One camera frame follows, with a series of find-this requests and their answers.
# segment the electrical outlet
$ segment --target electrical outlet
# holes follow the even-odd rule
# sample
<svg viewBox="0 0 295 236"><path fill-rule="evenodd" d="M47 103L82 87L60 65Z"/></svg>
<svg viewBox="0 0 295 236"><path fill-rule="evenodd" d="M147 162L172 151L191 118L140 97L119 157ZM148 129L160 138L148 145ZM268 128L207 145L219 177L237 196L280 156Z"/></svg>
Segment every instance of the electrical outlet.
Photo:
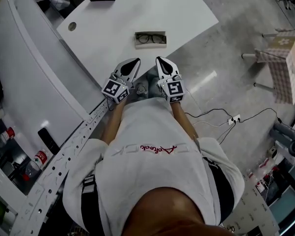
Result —
<svg viewBox="0 0 295 236"><path fill-rule="evenodd" d="M236 122L239 122L239 119L240 119L240 115L236 115L236 116L234 116L233 118L228 119L228 124L229 124L229 125L232 125L232 124L234 123L234 120L235 120Z"/></svg>

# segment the white t-shirt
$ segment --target white t-shirt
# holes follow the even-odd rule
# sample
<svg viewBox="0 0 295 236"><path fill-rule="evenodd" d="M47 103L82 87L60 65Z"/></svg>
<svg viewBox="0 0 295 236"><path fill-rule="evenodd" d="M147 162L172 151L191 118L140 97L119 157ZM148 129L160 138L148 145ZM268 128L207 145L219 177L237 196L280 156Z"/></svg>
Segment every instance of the white t-shirt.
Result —
<svg viewBox="0 0 295 236"><path fill-rule="evenodd" d="M83 227L81 216L76 214L80 201L74 200L80 199L80 183L93 171L106 235L121 235L135 204L146 192L159 187L182 191L197 205L206 224L217 225L220 214L214 209L203 154L222 164L234 192L235 205L243 193L244 182L219 144L213 151L209 151L214 148L211 145L203 151L199 142L201 151L173 118L164 99L152 98L127 105L115 140L109 146L93 140L70 170L63 194L67 212ZM95 167L99 154L103 160Z"/></svg>

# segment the tiled floor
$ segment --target tiled floor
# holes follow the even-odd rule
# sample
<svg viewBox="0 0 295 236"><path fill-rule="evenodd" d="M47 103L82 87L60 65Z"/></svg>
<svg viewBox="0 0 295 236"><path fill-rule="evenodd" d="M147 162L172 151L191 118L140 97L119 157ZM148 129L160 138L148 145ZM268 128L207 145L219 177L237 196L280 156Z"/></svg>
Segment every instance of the tiled floor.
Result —
<svg viewBox="0 0 295 236"><path fill-rule="evenodd" d="M204 0L219 23L169 56L183 76L187 96L182 103L186 112L198 115L213 108L224 108L231 115L245 119L265 108L273 108L289 123L295 114L290 105L275 104L272 93L255 88L259 82L272 86L268 67L242 60L241 53L264 48L261 33L291 25L275 0ZM228 119L223 111L213 111L200 118L190 118L219 125ZM268 132L275 122L271 110L237 124L221 144L228 157L241 170L256 164L273 144ZM229 125L220 128L199 122L194 125L201 137L218 138Z"/></svg>

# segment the white shelf unit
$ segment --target white shelf unit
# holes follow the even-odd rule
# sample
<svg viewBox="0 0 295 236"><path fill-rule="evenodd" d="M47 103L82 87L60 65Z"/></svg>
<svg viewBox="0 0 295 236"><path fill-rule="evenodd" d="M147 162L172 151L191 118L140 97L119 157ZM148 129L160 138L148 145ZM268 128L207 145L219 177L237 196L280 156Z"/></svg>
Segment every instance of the white shelf unit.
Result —
<svg viewBox="0 0 295 236"><path fill-rule="evenodd" d="M46 148L37 134L43 127L47 128L61 150L27 196L0 169L0 196L17 214L9 235L33 236L38 235L59 186L106 113L108 102L99 94L97 85L78 71L78 61L61 44L61 39L47 37L49 33L53 37L57 33L48 19L38 14L41 11L37 5L31 6L35 2L24 1L36 11L23 11L26 8L21 0L0 0L0 80L5 113L2 120L6 126L15 129L15 140L29 157L32 158L41 148ZM35 32L30 26L33 21L27 15L35 21L34 25L42 18L48 31L42 28L43 23L40 21L40 29ZM49 45L50 50L56 52L60 49L62 59L68 59L73 64L67 71L67 76L71 75L69 83L62 77L65 71L59 72L58 64L51 62L52 56L44 53L43 44L36 38L36 34L40 33L48 39L45 45ZM81 91L77 92L72 87L75 79L78 82L75 86ZM88 97L91 98L91 104L85 100ZM0 235L6 235L1 227Z"/></svg>

